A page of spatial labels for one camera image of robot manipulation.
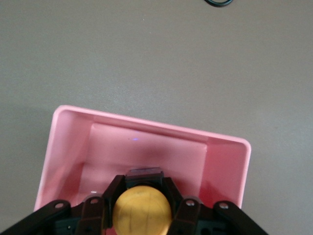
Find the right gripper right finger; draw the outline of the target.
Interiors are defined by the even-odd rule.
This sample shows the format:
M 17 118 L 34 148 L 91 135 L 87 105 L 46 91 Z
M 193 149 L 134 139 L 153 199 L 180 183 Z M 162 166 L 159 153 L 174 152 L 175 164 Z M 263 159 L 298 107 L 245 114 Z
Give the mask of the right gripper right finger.
M 254 220 L 230 201 L 218 201 L 212 208 L 199 198 L 183 197 L 170 177 L 162 179 L 162 192 L 169 199 L 172 222 L 168 235 L 266 235 Z

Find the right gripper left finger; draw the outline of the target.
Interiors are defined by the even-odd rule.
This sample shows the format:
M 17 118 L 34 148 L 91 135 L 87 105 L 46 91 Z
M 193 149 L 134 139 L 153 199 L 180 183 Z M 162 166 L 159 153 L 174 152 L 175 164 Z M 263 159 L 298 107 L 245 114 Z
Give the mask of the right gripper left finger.
M 117 175 L 103 194 L 91 195 L 75 207 L 66 200 L 51 201 L 1 234 L 101 235 L 112 227 L 113 205 L 125 190 L 125 176 Z

